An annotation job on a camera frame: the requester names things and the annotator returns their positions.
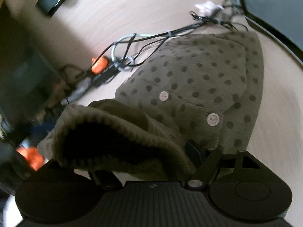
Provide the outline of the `olive polka dot sweater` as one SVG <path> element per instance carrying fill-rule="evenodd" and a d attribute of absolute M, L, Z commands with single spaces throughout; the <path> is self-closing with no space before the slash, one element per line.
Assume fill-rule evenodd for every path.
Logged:
<path fill-rule="evenodd" d="M 143 180 L 196 171 L 185 151 L 247 148 L 263 90 L 254 32 L 193 34 L 165 43 L 111 100 L 69 105 L 38 151 L 62 166 L 97 166 Z"/>

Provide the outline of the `orange fabric bag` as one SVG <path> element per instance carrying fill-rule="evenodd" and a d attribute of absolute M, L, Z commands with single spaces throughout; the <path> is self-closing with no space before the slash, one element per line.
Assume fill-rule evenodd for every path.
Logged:
<path fill-rule="evenodd" d="M 38 152 L 38 149 L 35 147 L 29 148 L 18 148 L 17 151 L 21 154 L 28 165 L 33 168 L 33 170 L 37 171 L 44 165 L 44 157 Z"/>

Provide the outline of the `black computer monitor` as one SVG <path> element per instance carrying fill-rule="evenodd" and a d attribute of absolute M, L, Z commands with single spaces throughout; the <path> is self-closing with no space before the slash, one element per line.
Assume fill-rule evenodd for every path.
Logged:
<path fill-rule="evenodd" d="M 12 126 L 27 122 L 50 103 L 64 81 L 32 36 L 1 6 L 1 115 Z"/>

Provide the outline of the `grey power strip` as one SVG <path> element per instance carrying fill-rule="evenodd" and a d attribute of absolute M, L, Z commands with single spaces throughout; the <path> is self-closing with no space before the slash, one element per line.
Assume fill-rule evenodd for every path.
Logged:
<path fill-rule="evenodd" d="M 77 84 L 76 89 L 68 97 L 65 97 L 64 99 L 61 100 L 60 104 L 62 106 L 66 106 L 73 103 L 74 101 L 81 98 L 88 91 L 90 87 L 91 87 L 91 78 L 86 77 L 85 79 L 81 80 Z"/>

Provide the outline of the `black power adapter brick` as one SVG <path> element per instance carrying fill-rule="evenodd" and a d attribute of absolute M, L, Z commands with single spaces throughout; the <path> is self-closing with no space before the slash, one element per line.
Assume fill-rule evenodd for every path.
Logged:
<path fill-rule="evenodd" d="M 111 81 L 115 76 L 120 73 L 120 70 L 115 65 L 110 65 L 105 70 L 101 71 L 101 73 L 92 74 L 91 77 L 91 85 L 93 87 L 99 87 L 100 85 L 106 84 Z"/>

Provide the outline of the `orange pumpkin figurine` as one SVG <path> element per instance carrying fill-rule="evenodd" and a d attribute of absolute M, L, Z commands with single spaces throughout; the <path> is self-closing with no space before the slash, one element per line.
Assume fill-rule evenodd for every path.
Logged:
<path fill-rule="evenodd" d="M 94 74 L 101 73 L 103 70 L 106 69 L 106 67 L 109 64 L 109 59 L 106 56 L 102 56 L 98 60 L 96 58 L 92 58 L 91 61 L 92 61 L 91 71 Z"/>

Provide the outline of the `crumpled white paper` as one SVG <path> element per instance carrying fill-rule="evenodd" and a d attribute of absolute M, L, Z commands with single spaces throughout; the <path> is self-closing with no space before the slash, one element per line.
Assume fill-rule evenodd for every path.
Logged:
<path fill-rule="evenodd" d="M 201 14 L 212 13 L 217 8 L 217 6 L 212 1 L 196 4 L 195 7 Z"/>

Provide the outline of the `black computer tower case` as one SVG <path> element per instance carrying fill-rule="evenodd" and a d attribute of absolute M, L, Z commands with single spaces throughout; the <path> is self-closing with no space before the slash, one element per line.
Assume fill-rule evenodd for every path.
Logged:
<path fill-rule="evenodd" d="M 260 28 L 302 64 L 302 0 L 242 0 L 249 24 Z"/>

